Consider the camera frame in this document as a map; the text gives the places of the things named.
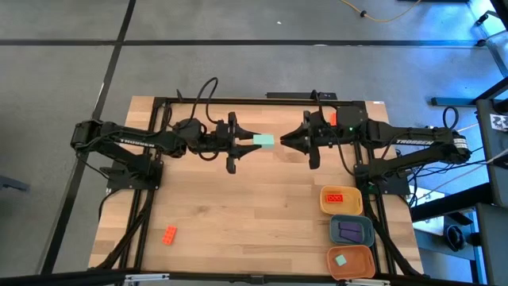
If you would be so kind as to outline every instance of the red object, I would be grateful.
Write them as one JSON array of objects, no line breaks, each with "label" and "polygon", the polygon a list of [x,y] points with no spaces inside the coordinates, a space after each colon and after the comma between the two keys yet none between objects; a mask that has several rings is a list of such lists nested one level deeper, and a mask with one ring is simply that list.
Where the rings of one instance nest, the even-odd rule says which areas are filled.
[{"label": "red object", "polygon": [[162,238],[162,242],[165,245],[170,245],[173,242],[173,238],[175,238],[175,234],[176,234],[176,226],[168,226],[166,229],[166,233]]},{"label": "red object", "polygon": [[327,203],[343,203],[344,198],[342,195],[326,195],[326,202]]},{"label": "red object", "polygon": [[337,113],[336,112],[333,112],[330,115],[330,125],[331,126],[336,126],[337,125]]}]

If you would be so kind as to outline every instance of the yellow cable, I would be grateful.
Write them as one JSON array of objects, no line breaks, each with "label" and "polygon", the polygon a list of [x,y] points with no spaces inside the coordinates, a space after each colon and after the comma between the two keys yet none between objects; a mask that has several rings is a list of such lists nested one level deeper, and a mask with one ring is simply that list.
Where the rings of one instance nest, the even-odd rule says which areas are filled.
[{"label": "yellow cable", "polygon": [[[345,5],[347,5],[347,6],[351,7],[351,8],[353,8],[356,12],[358,12],[358,13],[360,13],[360,14],[362,13],[362,11],[360,11],[360,9],[356,8],[353,4],[351,4],[351,3],[347,2],[346,0],[341,0],[341,1],[342,1]],[[409,11],[411,11],[411,9],[413,9],[416,5],[420,4],[420,2],[421,2],[421,0],[416,1],[416,2],[415,2],[415,3],[414,3],[414,4],[413,4],[413,5],[412,5],[412,6],[411,6],[408,10],[406,10],[406,11],[405,11],[405,12],[403,12],[402,14],[399,14],[397,17],[393,17],[392,19],[379,20],[379,19],[375,19],[375,18],[373,18],[373,17],[369,16],[367,13],[365,13],[365,15],[364,15],[364,16],[365,16],[365,17],[367,17],[367,18],[369,18],[369,19],[371,19],[371,20],[373,20],[373,21],[376,21],[376,22],[378,22],[378,23],[388,23],[389,21],[393,21],[393,20],[396,20],[396,19],[398,19],[398,18],[400,18],[400,17],[404,16],[404,14],[406,14],[406,13],[407,13],[407,12],[409,12]]]}]

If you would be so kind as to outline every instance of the black bracket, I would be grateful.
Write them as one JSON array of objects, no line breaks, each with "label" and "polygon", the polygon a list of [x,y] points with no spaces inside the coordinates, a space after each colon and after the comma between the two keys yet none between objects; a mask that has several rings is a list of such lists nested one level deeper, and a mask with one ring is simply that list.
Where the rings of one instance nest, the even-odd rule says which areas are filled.
[{"label": "black bracket", "polygon": [[151,161],[149,176],[133,176],[123,164],[116,161],[111,168],[100,169],[108,175],[107,187],[110,189],[157,190],[162,179],[163,166],[164,162],[161,160]]},{"label": "black bracket", "polygon": [[264,275],[251,275],[250,284],[254,285],[264,284]]},{"label": "black bracket", "polygon": [[[355,165],[354,173],[364,173],[367,165]],[[408,195],[410,188],[407,184],[407,176],[395,173],[384,176],[381,180],[368,182],[363,176],[355,176],[356,187],[364,195]]]}]

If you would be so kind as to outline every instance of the orange tray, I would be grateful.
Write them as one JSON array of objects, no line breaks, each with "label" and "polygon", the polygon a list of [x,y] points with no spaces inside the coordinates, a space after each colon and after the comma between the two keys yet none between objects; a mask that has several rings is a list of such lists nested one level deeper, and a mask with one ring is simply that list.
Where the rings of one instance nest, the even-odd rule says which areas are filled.
[{"label": "orange tray", "polygon": [[[342,255],[346,263],[339,266],[335,257]],[[328,271],[335,280],[372,278],[375,274],[371,250],[365,245],[332,247],[326,254]]]},{"label": "orange tray", "polygon": [[362,194],[355,187],[324,186],[319,196],[321,211],[329,215],[360,215]]}]

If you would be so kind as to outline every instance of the small teal cube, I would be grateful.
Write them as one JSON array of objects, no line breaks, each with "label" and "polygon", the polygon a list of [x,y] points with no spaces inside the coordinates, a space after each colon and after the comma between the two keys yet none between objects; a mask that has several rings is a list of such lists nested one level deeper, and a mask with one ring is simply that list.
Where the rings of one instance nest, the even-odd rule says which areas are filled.
[{"label": "small teal cube", "polygon": [[255,134],[252,140],[254,145],[261,145],[263,149],[272,149],[275,146],[275,139],[271,134]]},{"label": "small teal cube", "polygon": [[341,254],[338,257],[335,257],[335,262],[337,263],[337,265],[342,266],[347,262],[346,257],[344,257],[344,255]]}]

